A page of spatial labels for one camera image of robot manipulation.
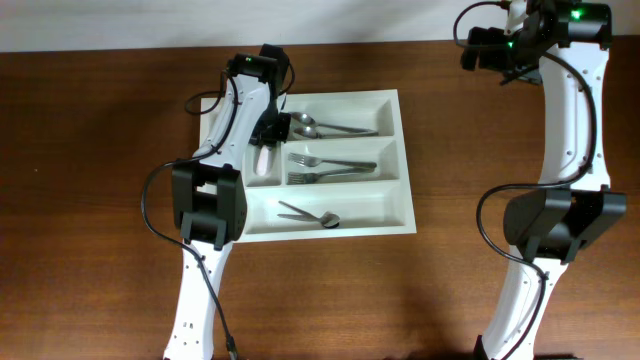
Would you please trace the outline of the large steel spoon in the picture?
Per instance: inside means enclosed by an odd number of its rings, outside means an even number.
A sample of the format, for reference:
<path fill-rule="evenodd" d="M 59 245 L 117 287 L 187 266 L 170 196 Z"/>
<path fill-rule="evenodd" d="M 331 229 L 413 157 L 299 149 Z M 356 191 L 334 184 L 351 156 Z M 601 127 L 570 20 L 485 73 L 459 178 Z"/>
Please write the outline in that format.
<path fill-rule="evenodd" d="M 326 134 L 326 133 L 321 133 L 320 131 L 311 127 L 298 127 L 293 130 L 293 133 L 295 135 L 301 136 L 306 139 L 340 139 L 340 138 L 378 136 L 378 133 L 376 131 L 344 133 L 344 134 Z"/>
<path fill-rule="evenodd" d="M 317 122 L 315 119 L 313 119 L 309 114 L 303 113 L 303 112 L 290 112 L 289 115 L 291 116 L 292 120 L 295 120 L 300 124 L 303 124 L 305 126 L 309 126 L 312 128 L 324 127 L 324 128 L 344 131 L 347 133 L 370 132 L 370 129 L 366 129 L 366 128 L 353 128 L 353 127 L 345 127 L 345 126 L 320 123 L 320 122 Z"/>

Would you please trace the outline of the steel fork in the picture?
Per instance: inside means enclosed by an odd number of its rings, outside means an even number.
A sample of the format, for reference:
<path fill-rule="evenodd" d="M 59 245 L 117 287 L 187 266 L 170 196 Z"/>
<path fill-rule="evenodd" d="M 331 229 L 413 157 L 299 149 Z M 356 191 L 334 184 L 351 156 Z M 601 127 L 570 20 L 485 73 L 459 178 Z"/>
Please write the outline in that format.
<path fill-rule="evenodd" d="M 357 161 L 322 159 L 322 158 L 318 158 L 310 155 L 298 154 L 298 153 L 289 153 L 287 156 L 287 159 L 290 162 L 293 162 L 295 164 L 298 164 L 304 167 L 317 167 L 324 163 L 332 164 L 332 165 L 362 168 L 362 169 L 375 169 L 377 167 L 377 164 L 375 162 L 357 162 Z"/>
<path fill-rule="evenodd" d="M 288 185 L 314 184 L 326 177 L 360 175 L 373 172 L 373 169 L 364 168 L 347 168 L 313 173 L 289 172 L 286 183 Z"/>

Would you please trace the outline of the small steel teaspoon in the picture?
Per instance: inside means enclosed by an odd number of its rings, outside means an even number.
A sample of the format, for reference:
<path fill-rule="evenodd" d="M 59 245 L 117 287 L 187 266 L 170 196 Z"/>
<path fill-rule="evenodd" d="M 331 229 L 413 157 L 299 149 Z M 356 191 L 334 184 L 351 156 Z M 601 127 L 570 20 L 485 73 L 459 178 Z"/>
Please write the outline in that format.
<path fill-rule="evenodd" d="M 294 215 L 294 214 L 279 214 L 280 218 L 295 220 L 295 221 L 303 221 L 303 222 L 317 222 L 322 227 L 327 229 L 337 228 L 340 225 L 340 217 L 334 213 L 326 212 L 320 217 L 314 216 L 305 216 L 305 215 Z"/>
<path fill-rule="evenodd" d="M 311 213 L 309 213 L 309 212 L 307 212 L 305 210 L 302 210 L 302 209 L 300 209 L 298 207 L 295 207 L 295 206 L 293 206 L 291 204 L 288 204 L 288 203 L 286 203 L 284 201 L 279 201 L 279 204 L 284 206 L 284 207 L 286 207 L 286 208 L 288 208 L 288 209 L 290 209 L 290 210 L 292 210 L 292 211 L 294 211 L 294 215 L 305 215 L 305 216 L 309 216 L 309 217 L 311 217 L 311 216 L 320 217 L 320 216 L 315 216 L 315 215 L 313 215 L 313 214 L 311 214 Z"/>

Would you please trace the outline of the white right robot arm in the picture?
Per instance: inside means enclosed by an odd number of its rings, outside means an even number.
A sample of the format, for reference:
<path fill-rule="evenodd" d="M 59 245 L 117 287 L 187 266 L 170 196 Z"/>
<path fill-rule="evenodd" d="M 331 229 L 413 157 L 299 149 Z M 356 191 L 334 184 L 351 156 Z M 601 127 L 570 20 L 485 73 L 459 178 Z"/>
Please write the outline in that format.
<path fill-rule="evenodd" d="M 465 70 L 488 69 L 544 89 L 545 149 L 535 183 L 499 185 L 481 201 L 516 190 L 503 217 L 509 248 L 478 228 L 509 262 L 488 328 L 473 358 L 531 359 L 554 287 L 577 254 L 626 213 L 627 197 L 611 189 L 602 138 L 603 82 L 612 46 L 609 5 L 583 1 L 500 1 L 502 28 L 473 27 L 461 47 Z"/>

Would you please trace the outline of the steel fork in tray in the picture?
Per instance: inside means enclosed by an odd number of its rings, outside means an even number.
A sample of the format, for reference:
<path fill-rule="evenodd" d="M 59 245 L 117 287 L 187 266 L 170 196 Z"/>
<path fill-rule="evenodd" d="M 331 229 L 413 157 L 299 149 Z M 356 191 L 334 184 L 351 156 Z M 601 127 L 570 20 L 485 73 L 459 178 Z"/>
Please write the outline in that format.
<path fill-rule="evenodd" d="M 326 177 L 360 175 L 373 172 L 373 169 L 364 168 L 347 168 L 313 173 L 289 172 L 286 183 L 288 185 L 314 184 Z"/>

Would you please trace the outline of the white plastic cutlery tray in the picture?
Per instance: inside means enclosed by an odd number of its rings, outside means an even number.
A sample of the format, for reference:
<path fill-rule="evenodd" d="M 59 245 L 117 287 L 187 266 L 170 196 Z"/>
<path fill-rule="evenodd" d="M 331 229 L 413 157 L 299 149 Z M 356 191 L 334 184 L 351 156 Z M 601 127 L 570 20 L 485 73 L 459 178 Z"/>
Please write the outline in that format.
<path fill-rule="evenodd" d="M 395 90 L 295 94 L 286 111 L 309 114 L 320 123 L 376 131 L 378 136 L 311 140 L 291 134 L 273 149 L 269 175 L 255 173 L 259 148 L 249 146 L 241 174 L 248 215 L 240 237 L 244 243 L 308 238 L 407 234 L 416 230 L 401 111 Z M 288 185 L 289 172 L 313 173 L 355 168 L 321 164 L 304 167 L 289 153 L 322 159 L 375 162 L 373 173 L 326 177 L 314 184 Z M 284 201 L 315 216 L 337 214 L 340 225 L 327 229 L 315 222 L 278 217 L 294 214 Z"/>

